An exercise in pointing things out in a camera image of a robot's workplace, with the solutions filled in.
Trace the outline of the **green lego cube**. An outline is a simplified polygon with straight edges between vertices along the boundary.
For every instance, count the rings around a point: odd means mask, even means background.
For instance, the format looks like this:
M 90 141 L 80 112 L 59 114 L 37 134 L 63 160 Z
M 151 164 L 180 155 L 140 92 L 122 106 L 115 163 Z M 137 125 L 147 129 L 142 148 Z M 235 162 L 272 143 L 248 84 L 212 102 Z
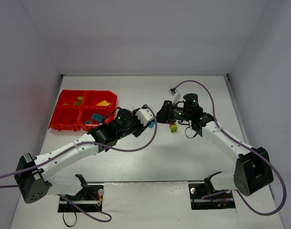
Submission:
M 178 127 L 176 124 L 170 125 L 170 132 L 171 133 L 176 133 L 178 130 Z

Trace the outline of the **yellow long lego plate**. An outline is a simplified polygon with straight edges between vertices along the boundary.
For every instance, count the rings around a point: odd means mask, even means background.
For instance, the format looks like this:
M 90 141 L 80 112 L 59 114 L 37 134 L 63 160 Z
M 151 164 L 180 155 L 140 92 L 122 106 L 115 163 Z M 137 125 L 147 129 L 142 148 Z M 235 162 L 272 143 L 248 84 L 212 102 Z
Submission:
M 108 106 L 109 107 L 110 103 L 107 102 L 106 100 L 103 100 L 103 101 L 97 103 L 96 106 Z

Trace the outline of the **teal lego brick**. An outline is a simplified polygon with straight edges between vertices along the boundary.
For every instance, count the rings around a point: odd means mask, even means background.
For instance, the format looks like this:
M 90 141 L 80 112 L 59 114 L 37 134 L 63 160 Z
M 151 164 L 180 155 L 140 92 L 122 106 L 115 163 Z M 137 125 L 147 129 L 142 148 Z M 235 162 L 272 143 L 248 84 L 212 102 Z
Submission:
M 103 116 L 97 113 L 93 113 L 91 116 L 92 121 L 100 123 L 103 119 Z

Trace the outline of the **teal lego block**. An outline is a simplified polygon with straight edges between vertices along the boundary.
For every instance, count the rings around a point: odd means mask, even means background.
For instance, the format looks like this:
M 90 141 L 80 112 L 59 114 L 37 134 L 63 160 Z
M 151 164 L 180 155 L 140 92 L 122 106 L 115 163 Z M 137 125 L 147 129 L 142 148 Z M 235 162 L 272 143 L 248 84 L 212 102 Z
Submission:
M 149 128 L 152 129 L 155 126 L 155 122 L 151 122 Z

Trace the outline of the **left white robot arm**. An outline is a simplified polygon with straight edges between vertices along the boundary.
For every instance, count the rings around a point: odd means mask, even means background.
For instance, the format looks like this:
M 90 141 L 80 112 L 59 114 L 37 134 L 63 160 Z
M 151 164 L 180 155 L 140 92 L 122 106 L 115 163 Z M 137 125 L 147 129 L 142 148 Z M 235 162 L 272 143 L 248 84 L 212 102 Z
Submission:
M 155 120 L 156 113 L 147 106 L 134 111 L 120 109 L 114 120 L 91 128 L 72 143 L 36 157 L 24 154 L 14 175 L 24 202 L 34 203 L 45 195 L 77 194 L 88 185 L 84 177 L 75 174 L 72 178 L 57 178 L 58 172 L 83 158 L 113 149 L 129 135 L 138 137 Z

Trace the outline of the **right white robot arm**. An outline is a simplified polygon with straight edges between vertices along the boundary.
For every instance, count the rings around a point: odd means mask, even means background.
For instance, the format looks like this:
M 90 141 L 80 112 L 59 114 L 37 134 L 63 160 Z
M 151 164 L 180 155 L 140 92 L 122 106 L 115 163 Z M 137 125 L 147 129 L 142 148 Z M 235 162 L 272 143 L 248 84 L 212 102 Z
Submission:
M 236 189 L 241 194 L 250 196 L 274 181 L 271 167 L 262 160 L 269 160 L 268 152 L 263 147 L 243 147 L 243 142 L 239 139 L 232 135 L 227 137 L 222 132 L 223 128 L 216 125 L 214 117 L 199 106 L 196 94 L 184 95 L 183 107 L 165 100 L 157 113 L 157 121 L 161 124 L 175 121 L 189 123 L 197 135 L 211 141 L 233 161 L 233 181 L 226 181 L 221 189 Z

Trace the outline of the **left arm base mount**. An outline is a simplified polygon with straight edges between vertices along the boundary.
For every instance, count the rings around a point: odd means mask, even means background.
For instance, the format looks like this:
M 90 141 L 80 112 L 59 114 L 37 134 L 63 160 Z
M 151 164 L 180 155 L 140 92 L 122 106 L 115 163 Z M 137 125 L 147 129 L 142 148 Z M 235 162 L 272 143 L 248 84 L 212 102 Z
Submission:
M 102 210 L 104 185 L 99 183 L 88 183 L 81 174 L 76 174 L 81 190 L 75 195 L 65 195 L 79 208 L 87 213 L 99 212 Z

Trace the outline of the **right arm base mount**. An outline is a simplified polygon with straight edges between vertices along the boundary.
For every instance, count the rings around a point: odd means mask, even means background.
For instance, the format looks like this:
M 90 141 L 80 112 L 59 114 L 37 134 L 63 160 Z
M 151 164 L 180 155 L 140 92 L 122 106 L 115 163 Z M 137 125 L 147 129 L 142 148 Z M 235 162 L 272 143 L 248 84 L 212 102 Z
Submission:
M 201 182 L 189 183 L 190 202 L 192 210 L 222 210 L 235 209 L 233 194 L 230 190 L 216 190 L 211 179 L 220 174 L 213 173 Z

